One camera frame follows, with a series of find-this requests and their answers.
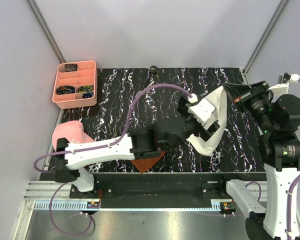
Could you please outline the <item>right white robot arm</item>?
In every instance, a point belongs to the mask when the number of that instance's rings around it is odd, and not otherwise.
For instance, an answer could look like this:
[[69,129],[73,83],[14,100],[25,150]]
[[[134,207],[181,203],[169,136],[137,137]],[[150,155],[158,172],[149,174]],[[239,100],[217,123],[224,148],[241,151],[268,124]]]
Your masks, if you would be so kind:
[[241,112],[249,112],[260,129],[259,152],[267,183],[267,206],[260,205],[239,179],[217,185],[218,195],[236,202],[251,240],[300,240],[297,189],[300,181],[300,98],[289,94],[298,74],[284,73],[278,83],[225,83],[228,97]]

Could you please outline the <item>white cloth napkin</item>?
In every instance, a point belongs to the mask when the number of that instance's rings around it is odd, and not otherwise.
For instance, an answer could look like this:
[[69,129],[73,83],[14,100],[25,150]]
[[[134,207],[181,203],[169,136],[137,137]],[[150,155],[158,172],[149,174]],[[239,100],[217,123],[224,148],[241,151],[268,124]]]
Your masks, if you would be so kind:
[[186,100],[191,126],[187,141],[203,156],[211,156],[219,145],[227,123],[227,94],[223,86],[204,98],[191,94]]

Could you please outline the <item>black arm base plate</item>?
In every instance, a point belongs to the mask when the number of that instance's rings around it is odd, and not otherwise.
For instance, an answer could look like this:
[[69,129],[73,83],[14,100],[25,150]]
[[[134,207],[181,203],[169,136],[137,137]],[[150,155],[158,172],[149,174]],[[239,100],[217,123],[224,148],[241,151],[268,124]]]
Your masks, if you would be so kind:
[[225,199],[226,181],[247,181],[242,173],[95,173],[94,190],[70,188],[72,199],[101,197],[103,209],[200,209]]

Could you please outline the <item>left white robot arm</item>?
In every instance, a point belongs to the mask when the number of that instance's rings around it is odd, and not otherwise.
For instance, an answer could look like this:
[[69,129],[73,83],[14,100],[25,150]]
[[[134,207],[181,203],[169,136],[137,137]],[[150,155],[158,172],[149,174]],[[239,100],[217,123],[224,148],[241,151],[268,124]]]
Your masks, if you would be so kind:
[[57,140],[54,181],[71,183],[87,198],[98,193],[94,176],[85,166],[113,160],[159,160],[183,142],[190,142],[202,155],[210,155],[218,146],[226,123],[227,102],[202,98],[190,102],[181,97],[179,117],[165,118],[156,124],[123,134],[119,139],[90,143]]

